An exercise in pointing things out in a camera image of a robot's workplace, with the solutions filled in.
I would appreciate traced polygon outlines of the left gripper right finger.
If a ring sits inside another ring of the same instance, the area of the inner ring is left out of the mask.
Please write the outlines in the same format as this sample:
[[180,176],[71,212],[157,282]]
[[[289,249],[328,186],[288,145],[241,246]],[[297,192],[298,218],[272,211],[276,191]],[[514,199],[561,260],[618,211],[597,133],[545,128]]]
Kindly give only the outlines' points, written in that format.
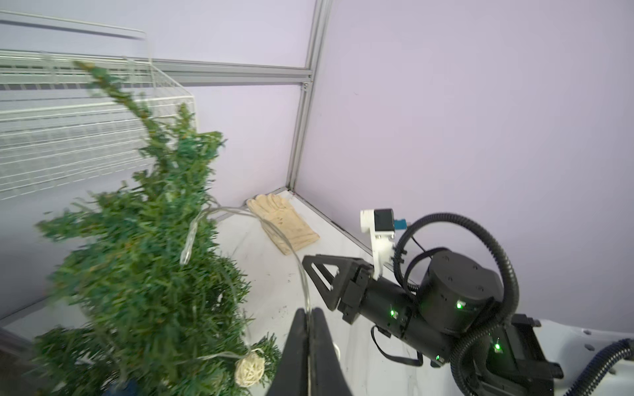
[[322,309],[310,312],[310,395],[351,396]]

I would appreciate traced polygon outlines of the blue rattan ball ornament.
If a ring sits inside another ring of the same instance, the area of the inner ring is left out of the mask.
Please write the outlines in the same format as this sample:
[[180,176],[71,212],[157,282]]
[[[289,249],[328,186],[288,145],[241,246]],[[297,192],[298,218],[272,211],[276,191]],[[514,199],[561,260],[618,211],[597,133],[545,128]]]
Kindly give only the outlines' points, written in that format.
[[115,381],[110,383],[103,391],[102,396],[139,396],[139,386],[136,380],[127,382]]

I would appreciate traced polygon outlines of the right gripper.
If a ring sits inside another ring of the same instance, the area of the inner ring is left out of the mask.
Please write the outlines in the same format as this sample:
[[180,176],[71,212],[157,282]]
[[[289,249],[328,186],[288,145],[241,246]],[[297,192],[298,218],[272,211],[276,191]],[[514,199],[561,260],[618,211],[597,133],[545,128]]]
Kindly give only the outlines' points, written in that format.
[[[405,340],[413,308],[399,285],[383,277],[373,279],[369,265],[358,257],[305,256],[303,268],[326,307],[330,311],[338,307],[343,321],[353,324],[358,316],[363,316],[385,333]],[[340,278],[346,277],[340,299]]]

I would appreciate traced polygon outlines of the clear string lights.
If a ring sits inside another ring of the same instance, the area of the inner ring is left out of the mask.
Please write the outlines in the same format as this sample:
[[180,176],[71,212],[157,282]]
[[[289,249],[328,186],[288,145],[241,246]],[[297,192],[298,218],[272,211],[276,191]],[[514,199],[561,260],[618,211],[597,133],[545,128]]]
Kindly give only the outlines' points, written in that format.
[[[231,215],[242,215],[252,217],[257,219],[270,236],[273,237],[273,240],[276,242],[281,242],[284,249],[287,252],[290,252],[293,257],[297,256],[297,251],[294,249],[292,242],[285,236],[285,234],[277,227],[272,221],[266,219],[259,214],[255,214],[246,210],[241,210],[235,207],[227,207],[227,206],[210,206],[204,207],[201,211],[198,212],[194,218],[188,223],[188,226],[185,226],[183,221],[178,221],[175,226],[170,229],[171,233],[175,233],[179,231],[181,233],[180,236],[177,237],[177,240],[182,243],[183,249],[179,254],[179,265],[185,266],[190,262],[192,257],[193,247],[196,243],[196,233],[198,230],[198,225],[203,222],[208,222],[207,216],[210,214],[216,213],[217,211],[224,211]],[[212,301],[213,305],[222,305],[224,298],[229,298],[231,300],[231,308],[234,310],[234,321],[241,325],[241,329],[243,330],[242,334],[247,335],[249,333],[249,318],[245,316],[245,313],[239,309],[239,304],[243,301],[244,296],[241,293],[237,292],[241,285],[244,285],[244,282],[239,281],[237,283],[234,282],[233,278],[229,277],[225,272],[225,268],[223,266],[217,267],[217,273],[221,275],[221,278],[224,280],[224,286],[227,287],[226,291],[221,291],[217,295],[217,297]],[[254,345],[243,345],[243,354],[237,354],[232,351],[220,351],[216,354],[206,355],[206,356],[195,356],[189,358],[188,361],[209,361],[216,358],[226,358],[226,359],[235,359],[236,364],[247,366],[248,364],[257,365],[261,364],[263,366],[272,366],[276,367],[282,361],[282,352],[280,349],[274,345],[274,337],[266,336],[260,342],[255,343]]]

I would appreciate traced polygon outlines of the small green christmas tree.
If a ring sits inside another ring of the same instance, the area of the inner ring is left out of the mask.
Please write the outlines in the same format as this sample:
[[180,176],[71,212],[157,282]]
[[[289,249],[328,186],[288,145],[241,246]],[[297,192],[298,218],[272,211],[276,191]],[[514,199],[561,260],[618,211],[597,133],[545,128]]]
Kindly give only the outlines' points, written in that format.
[[222,134],[199,132],[187,106],[174,120],[161,121],[104,69],[84,64],[83,70],[141,121],[147,137],[140,153],[152,165],[134,174],[132,186],[95,193],[38,225],[53,241],[83,241],[51,280],[54,295],[81,308],[87,323],[54,328],[34,341],[36,367],[51,382],[48,394],[102,395],[110,383],[131,379],[140,395],[251,394],[253,386],[234,382],[235,359],[188,361],[220,351],[242,355],[244,344],[274,337],[249,343],[234,321],[231,300],[212,303],[227,290],[217,267],[244,282],[237,290],[244,296],[240,310],[249,282],[218,249],[214,220],[198,225],[183,267],[181,233],[170,232],[211,205],[211,163]]

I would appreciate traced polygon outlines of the white rattan ball ornament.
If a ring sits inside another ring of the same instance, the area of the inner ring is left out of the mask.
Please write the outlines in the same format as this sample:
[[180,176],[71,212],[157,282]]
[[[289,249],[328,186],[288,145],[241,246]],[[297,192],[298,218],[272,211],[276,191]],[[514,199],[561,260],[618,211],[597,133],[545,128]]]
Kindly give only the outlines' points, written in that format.
[[250,388],[264,377],[266,359],[260,348],[256,348],[239,359],[234,372],[234,382],[241,388]]

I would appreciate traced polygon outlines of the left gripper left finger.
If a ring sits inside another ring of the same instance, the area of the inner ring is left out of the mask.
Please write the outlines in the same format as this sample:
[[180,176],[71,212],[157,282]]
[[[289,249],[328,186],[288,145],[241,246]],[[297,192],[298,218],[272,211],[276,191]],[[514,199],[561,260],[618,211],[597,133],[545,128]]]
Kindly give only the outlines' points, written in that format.
[[307,396],[309,394],[309,333],[307,314],[299,309],[287,334],[282,358],[267,396]]

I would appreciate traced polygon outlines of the cream glove right table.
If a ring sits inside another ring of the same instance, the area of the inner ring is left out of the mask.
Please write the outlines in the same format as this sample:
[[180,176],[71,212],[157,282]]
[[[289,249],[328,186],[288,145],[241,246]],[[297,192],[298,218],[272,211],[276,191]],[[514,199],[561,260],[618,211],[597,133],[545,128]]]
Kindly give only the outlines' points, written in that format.
[[247,200],[246,205],[254,215],[265,220],[262,228],[285,256],[320,239],[284,197],[275,194],[258,195]]

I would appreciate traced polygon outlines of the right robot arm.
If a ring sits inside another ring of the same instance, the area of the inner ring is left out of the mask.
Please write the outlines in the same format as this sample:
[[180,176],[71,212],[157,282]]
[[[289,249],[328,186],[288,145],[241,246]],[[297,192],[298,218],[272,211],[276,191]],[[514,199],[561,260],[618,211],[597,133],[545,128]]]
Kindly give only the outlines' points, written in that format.
[[[472,233],[492,255],[489,270],[447,247],[405,261],[406,245],[422,228],[447,223]],[[396,362],[449,366],[465,395],[552,395],[565,373],[546,359],[534,333],[537,320],[518,313],[519,284],[496,238],[472,219],[452,213],[426,215],[406,227],[387,254],[394,271],[361,258],[304,257],[302,265],[329,310],[347,323],[368,319],[372,334],[397,338],[413,358]]]

